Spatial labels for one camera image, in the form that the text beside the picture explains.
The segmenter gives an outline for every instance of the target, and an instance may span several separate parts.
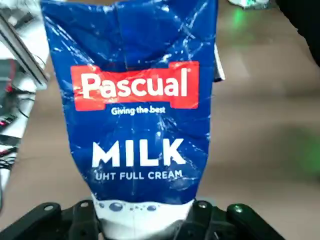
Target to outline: milk bag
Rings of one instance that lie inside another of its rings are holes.
[[[209,151],[218,0],[43,1],[69,147],[109,239],[183,220]]]

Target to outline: metal frame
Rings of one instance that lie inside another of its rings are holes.
[[[26,70],[26,72],[35,80],[37,86],[43,86],[48,79],[29,52],[25,44],[21,41],[16,30],[7,22],[5,17],[0,13],[0,40],[12,52],[16,60]]]

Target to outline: floor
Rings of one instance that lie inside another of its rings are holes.
[[[320,182],[309,166],[320,157],[320,68],[275,8],[242,11],[220,0],[217,44],[227,80],[214,85],[211,154],[198,195],[221,208],[248,204],[288,240],[315,239]],[[40,203],[68,207],[88,196],[53,80],[37,95],[0,229]]]

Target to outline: black plastic bracket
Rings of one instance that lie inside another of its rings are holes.
[[[61,210],[43,203],[0,232],[1,240],[98,240],[99,221],[91,200]],[[252,208],[233,204],[223,211],[195,201],[169,240],[285,240]]]

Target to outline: pascual logo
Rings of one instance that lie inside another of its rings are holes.
[[[177,109],[198,107],[199,63],[194,61],[127,72],[72,66],[71,76],[77,111],[104,110],[107,104],[134,102],[169,102]]]

